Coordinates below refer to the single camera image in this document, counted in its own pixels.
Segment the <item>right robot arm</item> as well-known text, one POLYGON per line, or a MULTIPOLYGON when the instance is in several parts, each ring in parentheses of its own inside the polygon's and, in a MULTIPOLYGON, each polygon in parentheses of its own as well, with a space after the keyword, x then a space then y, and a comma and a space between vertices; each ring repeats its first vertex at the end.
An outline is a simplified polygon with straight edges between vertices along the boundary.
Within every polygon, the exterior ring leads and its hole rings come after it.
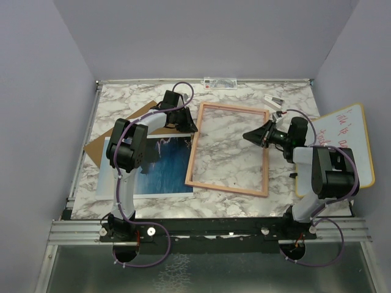
POLYGON ((262 148, 270 144, 282 147, 284 159, 296 166, 296 182, 306 195, 290 206, 280 224, 282 234, 294 239, 302 233, 302 224, 312 220, 327 206, 355 197, 360 182, 353 151, 333 146, 306 146, 308 120, 291 119, 287 132, 277 129, 274 121, 243 134, 243 138, 262 148))

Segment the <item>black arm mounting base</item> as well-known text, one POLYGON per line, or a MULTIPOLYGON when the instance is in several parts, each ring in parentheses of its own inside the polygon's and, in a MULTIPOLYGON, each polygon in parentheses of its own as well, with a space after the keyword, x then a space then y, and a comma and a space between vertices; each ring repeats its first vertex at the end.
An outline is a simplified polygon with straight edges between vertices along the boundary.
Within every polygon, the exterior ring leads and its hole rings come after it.
POLYGON ((280 243, 316 239, 310 224, 285 216, 137 219, 134 224, 109 217, 99 234, 102 244, 146 255, 278 253, 280 243))

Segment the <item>blue landscape photo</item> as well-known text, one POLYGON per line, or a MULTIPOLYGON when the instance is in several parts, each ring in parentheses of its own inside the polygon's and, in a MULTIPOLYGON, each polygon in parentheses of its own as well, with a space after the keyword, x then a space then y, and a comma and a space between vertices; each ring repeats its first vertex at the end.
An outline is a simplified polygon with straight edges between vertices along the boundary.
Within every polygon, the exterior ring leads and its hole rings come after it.
POLYGON ((149 135, 146 159, 137 169, 134 198, 189 197, 193 187, 185 184, 190 134, 149 135))

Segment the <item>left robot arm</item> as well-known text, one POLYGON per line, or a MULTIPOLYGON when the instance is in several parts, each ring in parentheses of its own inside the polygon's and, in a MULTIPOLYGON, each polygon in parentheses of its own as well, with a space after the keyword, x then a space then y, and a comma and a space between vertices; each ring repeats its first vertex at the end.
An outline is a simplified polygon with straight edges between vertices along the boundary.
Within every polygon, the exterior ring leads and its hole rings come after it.
POLYGON ((153 131, 173 125, 178 132, 197 132, 188 107, 190 98, 167 90, 163 100, 134 120, 119 118, 114 125, 106 149, 106 157, 114 173, 114 201, 103 228, 109 235, 128 241, 136 230, 134 182, 137 169, 146 160, 147 136, 153 131))

